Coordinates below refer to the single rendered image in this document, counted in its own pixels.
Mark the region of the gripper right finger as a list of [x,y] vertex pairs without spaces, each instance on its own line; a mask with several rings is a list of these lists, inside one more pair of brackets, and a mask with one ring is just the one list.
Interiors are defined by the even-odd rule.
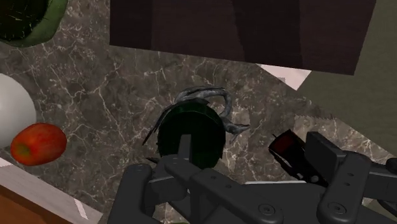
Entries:
[[362,205],[364,197],[397,209],[397,174],[363,154],[341,150],[318,132],[308,132],[305,158],[329,183],[320,203],[320,224],[397,224]]

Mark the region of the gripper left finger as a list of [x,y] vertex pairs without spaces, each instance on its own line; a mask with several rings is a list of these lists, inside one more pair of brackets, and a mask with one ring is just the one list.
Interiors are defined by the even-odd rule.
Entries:
[[107,224],[162,224],[155,206],[168,202],[190,224],[284,224],[282,210],[213,169],[194,166],[192,137],[182,135],[178,152],[156,167],[129,165],[122,176]]

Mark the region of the dark green pot grey leaves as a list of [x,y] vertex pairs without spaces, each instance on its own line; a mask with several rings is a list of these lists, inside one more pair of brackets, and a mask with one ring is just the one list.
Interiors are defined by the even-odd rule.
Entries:
[[181,137],[189,135],[188,160],[201,169],[213,168],[223,156],[226,133],[232,135],[232,143],[250,128],[233,123],[228,118],[231,110],[232,98],[225,88],[188,87],[162,110],[143,142],[157,132],[157,152],[164,157],[179,153]]

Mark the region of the black and red device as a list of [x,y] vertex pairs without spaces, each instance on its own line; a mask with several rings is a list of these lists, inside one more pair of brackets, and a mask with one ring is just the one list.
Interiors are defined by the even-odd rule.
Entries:
[[328,186],[328,182],[305,158],[305,142],[300,137],[290,129],[274,137],[268,150],[290,176],[307,183]]

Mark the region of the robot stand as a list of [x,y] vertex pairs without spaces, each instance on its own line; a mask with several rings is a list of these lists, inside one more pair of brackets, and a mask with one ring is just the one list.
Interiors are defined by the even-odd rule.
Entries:
[[352,75],[377,0],[110,0],[110,43]]

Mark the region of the red apple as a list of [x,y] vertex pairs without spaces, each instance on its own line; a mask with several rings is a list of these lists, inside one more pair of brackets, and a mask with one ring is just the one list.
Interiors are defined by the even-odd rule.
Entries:
[[58,159],[67,146],[67,137],[56,125],[35,123],[12,140],[11,156],[20,164],[43,165]]

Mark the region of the white round object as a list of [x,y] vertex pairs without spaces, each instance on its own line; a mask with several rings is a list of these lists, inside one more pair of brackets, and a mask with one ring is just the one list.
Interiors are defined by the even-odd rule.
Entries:
[[0,73],[0,148],[9,146],[20,131],[34,123],[36,110],[26,89]]

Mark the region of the green bowl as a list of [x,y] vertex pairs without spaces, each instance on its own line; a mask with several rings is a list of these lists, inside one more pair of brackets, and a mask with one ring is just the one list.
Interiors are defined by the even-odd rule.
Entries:
[[59,28],[67,4],[68,0],[49,0],[43,19],[32,28],[29,35],[20,40],[6,41],[0,39],[0,41],[10,46],[25,48],[51,40]]

